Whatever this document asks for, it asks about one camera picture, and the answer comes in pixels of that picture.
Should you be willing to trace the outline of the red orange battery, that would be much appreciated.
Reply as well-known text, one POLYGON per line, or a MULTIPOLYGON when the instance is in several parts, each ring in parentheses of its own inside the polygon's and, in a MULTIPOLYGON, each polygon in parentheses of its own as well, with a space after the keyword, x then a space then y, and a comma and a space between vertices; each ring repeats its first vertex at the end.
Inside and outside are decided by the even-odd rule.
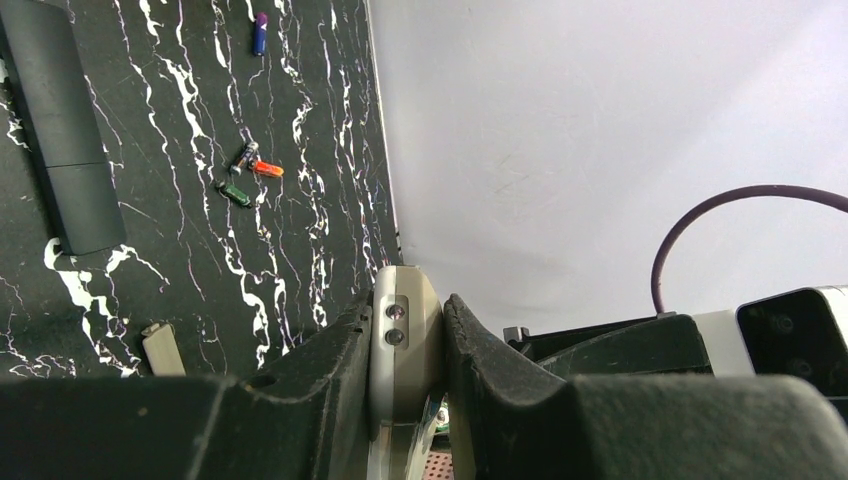
POLYGON ((269 178, 281 178, 284 175, 284 169, 281 166, 264 162, 262 160, 254 160, 250 162, 249 167, 254 173, 269 178))

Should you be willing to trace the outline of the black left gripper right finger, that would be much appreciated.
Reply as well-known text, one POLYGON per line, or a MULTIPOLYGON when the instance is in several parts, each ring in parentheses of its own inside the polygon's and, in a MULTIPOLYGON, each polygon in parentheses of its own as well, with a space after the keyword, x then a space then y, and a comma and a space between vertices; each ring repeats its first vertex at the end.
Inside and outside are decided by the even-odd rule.
POLYGON ((847 428, 788 376, 560 378, 444 306, 458 479, 843 479, 847 428))

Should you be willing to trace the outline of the beige remote control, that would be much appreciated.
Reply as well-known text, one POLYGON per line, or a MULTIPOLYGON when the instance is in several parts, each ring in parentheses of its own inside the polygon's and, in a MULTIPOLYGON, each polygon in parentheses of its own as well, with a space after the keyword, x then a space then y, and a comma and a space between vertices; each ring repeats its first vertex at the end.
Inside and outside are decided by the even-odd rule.
POLYGON ((369 479, 420 479, 444 396, 442 303, 422 270, 375 280, 368 367, 369 479))

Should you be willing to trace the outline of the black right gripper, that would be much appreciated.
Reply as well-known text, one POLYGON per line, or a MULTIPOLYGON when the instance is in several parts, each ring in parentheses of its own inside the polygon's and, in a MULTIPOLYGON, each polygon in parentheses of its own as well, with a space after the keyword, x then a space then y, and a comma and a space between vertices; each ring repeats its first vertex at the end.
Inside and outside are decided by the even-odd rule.
POLYGON ((559 376, 713 373, 694 319, 665 313, 554 333, 503 330, 504 341, 559 376))

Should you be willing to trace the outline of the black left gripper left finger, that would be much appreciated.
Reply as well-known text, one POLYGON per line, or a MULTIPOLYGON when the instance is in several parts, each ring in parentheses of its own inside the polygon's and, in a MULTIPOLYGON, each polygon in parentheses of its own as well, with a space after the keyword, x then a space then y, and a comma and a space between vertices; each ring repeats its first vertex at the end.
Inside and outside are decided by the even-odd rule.
POLYGON ((371 292, 246 379, 1 385, 5 479, 362 479, 371 292))

